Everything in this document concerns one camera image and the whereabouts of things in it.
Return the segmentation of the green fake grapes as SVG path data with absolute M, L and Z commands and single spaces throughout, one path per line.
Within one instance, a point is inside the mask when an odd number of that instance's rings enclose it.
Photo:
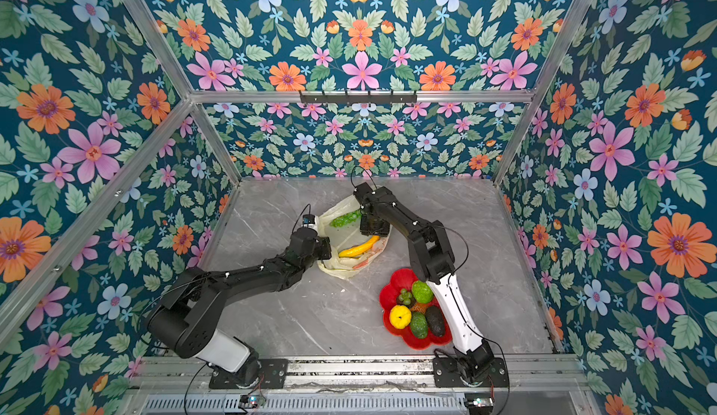
M 342 228 L 354 224 L 361 219 L 361 210 L 351 211 L 351 213 L 345 213 L 330 221 L 330 226 L 334 228 Z

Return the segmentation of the cream plastic bag orange print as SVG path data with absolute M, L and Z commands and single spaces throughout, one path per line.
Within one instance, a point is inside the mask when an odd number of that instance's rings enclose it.
M 340 258 L 339 252 L 361 245 L 373 237 L 362 235 L 360 232 L 360 220 L 342 228 L 330 226 L 330 221 L 334 218 L 356 210 L 360 210 L 360 204 L 358 204 L 353 195 L 350 195 L 317 217 L 319 235 L 321 235 L 321 237 L 328 237 L 330 239 L 330 246 L 332 247 L 332 258 L 319 261 L 317 265 L 324 273 L 342 280 L 349 280 L 356 276 L 362 269 L 369 267 L 369 265 L 386 250 L 388 240 L 390 239 L 390 235 L 380 237 L 378 243 L 373 246 L 372 250 L 361 257 Z

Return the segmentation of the yellow fake banana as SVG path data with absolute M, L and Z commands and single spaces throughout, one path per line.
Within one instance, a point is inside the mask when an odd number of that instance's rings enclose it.
M 366 254 L 367 252 L 370 252 L 372 250 L 373 246 L 375 246 L 378 243 L 379 239 L 380 239 L 379 236 L 373 236 L 373 237 L 371 237 L 371 239 L 368 239 L 361 245 L 357 245 L 355 247 L 345 249 L 345 250 L 339 252 L 339 257 L 340 258 L 361 257 L 362 255 Z

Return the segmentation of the purple fake mangosteen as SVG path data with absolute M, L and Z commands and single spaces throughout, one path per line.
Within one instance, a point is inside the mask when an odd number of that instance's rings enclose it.
M 413 294 L 406 288 L 401 288 L 397 297 L 397 303 L 405 307 L 411 308 L 416 303 Z

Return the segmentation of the green fake lime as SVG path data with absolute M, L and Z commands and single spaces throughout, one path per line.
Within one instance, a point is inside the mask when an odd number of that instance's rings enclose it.
M 433 291 L 425 282 L 413 282 L 411 293 L 416 303 L 419 304 L 427 305 L 434 299 Z

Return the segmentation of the dark brown fake avocado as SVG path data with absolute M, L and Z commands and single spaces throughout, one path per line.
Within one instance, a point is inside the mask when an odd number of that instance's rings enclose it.
M 446 321 L 442 311 L 437 306 L 429 306 L 424 313 L 429 331 L 437 338 L 446 335 Z

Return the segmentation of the dark green fake avocado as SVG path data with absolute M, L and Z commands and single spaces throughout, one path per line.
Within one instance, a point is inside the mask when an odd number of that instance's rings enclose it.
M 415 338 L 423 340 L 429 334 L 429 324 L 424 313 L 413 312 L 409 325 L 410 331 Z

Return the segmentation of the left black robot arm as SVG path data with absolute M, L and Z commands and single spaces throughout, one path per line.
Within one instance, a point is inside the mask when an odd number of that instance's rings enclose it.
M 229 271 L 186 269 L 164 293 L 147 320 L 149 334 L 177 356 L 205 361 L 247 381 L 258 375 L 256 352 L 218 328 L 226 307 L 255 295 L 285 291 L 319 260 L 332 257 L 330 240 L 300 227 L 281 253 L 254 267 Z

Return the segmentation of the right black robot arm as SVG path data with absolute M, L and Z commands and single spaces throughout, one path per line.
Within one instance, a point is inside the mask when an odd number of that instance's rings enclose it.
M 453 336 L 457 373 L 468 385 L 481 383 L 495 355 L 469 312 L 457 282 L 448 229 L 403 205 L 388 189 L 361 183 L 353 195 L 361 209 L 361 233 L 378 235 L 392 227 L 407 240 L 411 269 L 437 298 Z

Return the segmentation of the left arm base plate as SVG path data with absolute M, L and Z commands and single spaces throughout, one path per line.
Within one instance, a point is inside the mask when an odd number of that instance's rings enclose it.
M 211 390 L 283 389 L 288 368 L 288 359 L 251 359 L 233 373 L 213 368 L 208 386 Z

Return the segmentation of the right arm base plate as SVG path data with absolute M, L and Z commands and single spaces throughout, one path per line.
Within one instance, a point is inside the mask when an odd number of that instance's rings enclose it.
M 463 353 L 435 349 L 432 367 L 434 385 L 438 388 L 510 387 L 509 372 L 501 357 L 475 361 Z

